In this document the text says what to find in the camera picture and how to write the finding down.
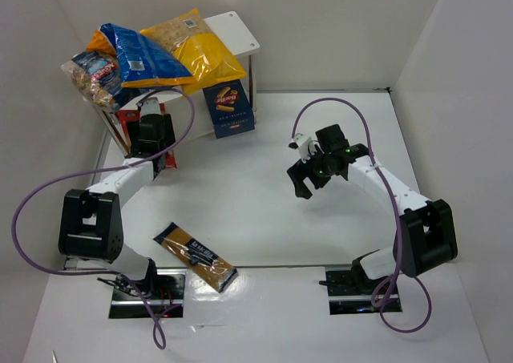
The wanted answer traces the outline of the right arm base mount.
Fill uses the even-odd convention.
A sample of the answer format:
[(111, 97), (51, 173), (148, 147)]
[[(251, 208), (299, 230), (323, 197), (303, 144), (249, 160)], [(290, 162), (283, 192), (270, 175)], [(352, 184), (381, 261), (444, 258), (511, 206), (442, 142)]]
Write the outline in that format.
[(368, 280), (345, 266), (327, 268), (319, 285), (326, 288), (331, 316), (369, 314), (379, 313), (371, 303), (371, 296), (382, 280)]

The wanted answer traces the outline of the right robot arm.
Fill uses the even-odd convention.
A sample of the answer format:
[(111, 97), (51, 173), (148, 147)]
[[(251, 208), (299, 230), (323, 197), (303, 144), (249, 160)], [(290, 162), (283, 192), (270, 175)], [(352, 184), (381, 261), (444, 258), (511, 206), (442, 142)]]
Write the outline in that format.
[(296, 197), (311, 198), (312, 192), (305, 185), (307, 179), (320, 189), (334, 176), (340, 176), (360, 187), (398, 221), (401, 238), (390, 248), (355, 259), (349, 277), (334, 281), (333, 286), (351, 285), (369, 294), (395, 270), (417, 277), (457, 257), (450, 205), (445, 200), (429, 200), (409, 188), (372, 158), (364, 144), (350, 144), (337, 124), (317, 131), (314, 138), (296, 133), (289, 147), (300, 155), (287, 171)]

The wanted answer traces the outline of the black La Sicilia spaghetti pack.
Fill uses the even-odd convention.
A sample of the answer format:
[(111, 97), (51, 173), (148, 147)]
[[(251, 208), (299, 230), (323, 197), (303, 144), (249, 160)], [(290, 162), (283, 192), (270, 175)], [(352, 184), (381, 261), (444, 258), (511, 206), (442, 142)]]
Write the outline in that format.
[(238, 275), (229, 262), (173, 222), (153, 240), (218, 293), (222, 293)]

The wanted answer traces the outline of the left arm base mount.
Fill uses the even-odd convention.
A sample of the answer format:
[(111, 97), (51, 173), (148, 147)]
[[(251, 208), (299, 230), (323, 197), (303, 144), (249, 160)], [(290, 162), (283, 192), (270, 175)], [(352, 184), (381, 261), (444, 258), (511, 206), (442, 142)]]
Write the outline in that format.
[[(159, 268), (157, 272), (162, 280), (161, 285), (152, 294), (145, 295), (151, 310), (158, 317), (182, 318), (186, 271), (184, 269)], [(120, 278), (112, 280), (98, 277), (97, 281), (112, 288), (108, 315), (110, 319), (150, 317), (135, 290), (127, 283), (123, 283)]]

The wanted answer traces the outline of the red spaghetti pack with barcode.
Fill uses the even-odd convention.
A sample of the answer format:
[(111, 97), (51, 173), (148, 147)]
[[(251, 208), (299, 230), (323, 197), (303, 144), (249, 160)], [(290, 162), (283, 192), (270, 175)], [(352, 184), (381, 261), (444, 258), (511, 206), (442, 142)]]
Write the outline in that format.
[[(166, 142), (166, 146), (170, 146), (176, 141), (176, 137), (175, 137), (174, 128), (172, 125), (171, 115), (166, 112), (164, 103), (160, 103), (160, 112), (161, 112), (161, 115), (164, 117), (164, 120), (166, 123), (166, 129), (165, 129), (166, 135), (172, 139), (171, 142), (168, 142), (168, 141)], [(175, 153), (173, 150), (168, 151), (168, 153), (166, 154), (165, 166), (166, 166), (166, 168), (177, 169)]]

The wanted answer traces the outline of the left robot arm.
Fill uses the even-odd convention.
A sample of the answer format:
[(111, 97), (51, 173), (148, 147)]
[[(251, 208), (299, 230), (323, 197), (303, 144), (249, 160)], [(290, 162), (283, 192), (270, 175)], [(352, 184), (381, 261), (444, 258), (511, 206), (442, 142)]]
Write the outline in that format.
[(150, 113), (139, 118), (132, 129), (131, 153), (123, 162), (126, 169), (111, 173), (88, 189), (71, 189), (63, 200), (59, 252), (64, 256), (96, 261), (105, 268), (126, 275), (123, 285), (135, 282), (145, 294), (160, 288), (155, 262), (124, 243), (121, 208), (143, 186), (166, 167), (166, 155), (136, 163), (176, 142), (169, 114)]

